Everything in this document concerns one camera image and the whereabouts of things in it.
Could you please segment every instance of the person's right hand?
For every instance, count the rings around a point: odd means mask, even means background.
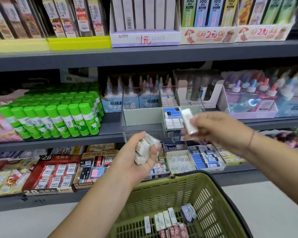
[[[184,128],[182,134],[189,140],[210,141],[218,143],[223,148],[242,156],[250,145],[253,132],[242,122],[231,118],[224,112],[202,112],[191,119],[191,124],[199,132],[190,136]]]

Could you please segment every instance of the floor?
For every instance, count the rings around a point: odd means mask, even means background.
[[[298,206],[271,182],[223,187],[254,238],[298,238]],[[46,238],[76,203],[0,212],[0,238]]]

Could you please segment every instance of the red umbrella illustration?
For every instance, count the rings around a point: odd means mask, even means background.
[[[238,33],[243,33],[243,35],[241,36],[241,40],[242,41],[246,41],[247,40],[247,37],[246,35],[244,34],[244,32],[248,31],[249,28],[248,27],[243,27]]]
[[[190,29],[188,29],[187,31],[186,31],[186,33],[184,34],[185,36],[188,36],[189,35],[189,37],[188,37],[188,42],[189,43],[194,43],[195,41],[190,37],[190,34],[193,34],[194,33],[194,31],[193,30],[190,30]]]

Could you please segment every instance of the green shopping basket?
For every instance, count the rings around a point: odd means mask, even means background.
[[[215,179],[198,170],[142,182],[131,192],[108,238],[159,238],[154,215],[173,207],[183,222],[180,206],[191,203],[197,219],[187,224],[190,238],[253,238],[245,220]],[[149,216],[151,234],[145,233]]]

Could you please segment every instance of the gray shelf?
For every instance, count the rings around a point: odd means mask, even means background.
[[[255,130],[298,127],[298,117],[244,119],[241,121]],[[120,130],[120,113],[109,113],[105,114],[102,126],[99,129],[99,134],[96,136],[80,136],[67,139],[32,139],[20,142],[6,142],[0,143],[0,152],[120,142],[124,142],[123,134]]]
[[[298,40],[0,54],[0,72],[298,57]]]
[[[224,171],[213,173],[212,175],[220,186],[267,181],[267,178],[260,171],[248,163],[229,166]],[[56,195],[0,197],[0,211],[79,202],[88,190],[80,189],[74,193]]]

